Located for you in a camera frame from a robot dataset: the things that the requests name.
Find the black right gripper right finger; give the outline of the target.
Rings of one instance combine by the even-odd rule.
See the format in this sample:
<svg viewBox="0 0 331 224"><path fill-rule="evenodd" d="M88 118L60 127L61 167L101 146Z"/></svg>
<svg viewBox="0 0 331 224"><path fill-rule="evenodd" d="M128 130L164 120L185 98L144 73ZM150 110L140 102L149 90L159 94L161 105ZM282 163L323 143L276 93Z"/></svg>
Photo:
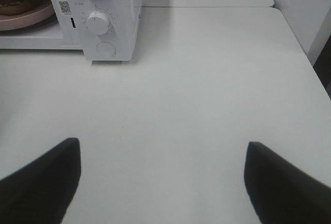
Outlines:
<svg viewBox="0 0 331 224"><path fill-rule="evenodd" d="M330 223L330 187L261 142L249 142L244 183L261 223Z"/></svg>

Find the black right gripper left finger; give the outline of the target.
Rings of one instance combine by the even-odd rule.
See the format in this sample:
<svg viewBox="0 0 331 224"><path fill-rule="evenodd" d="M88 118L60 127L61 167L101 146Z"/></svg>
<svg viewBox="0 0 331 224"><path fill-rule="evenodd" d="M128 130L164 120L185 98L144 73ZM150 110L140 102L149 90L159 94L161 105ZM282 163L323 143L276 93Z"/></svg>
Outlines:
<svg viewBox="0 0 331 224"><path fill-rule="evenodd" d="M80 177L80 142L67 138L1 179L1 223L61 223Z"/></svg>

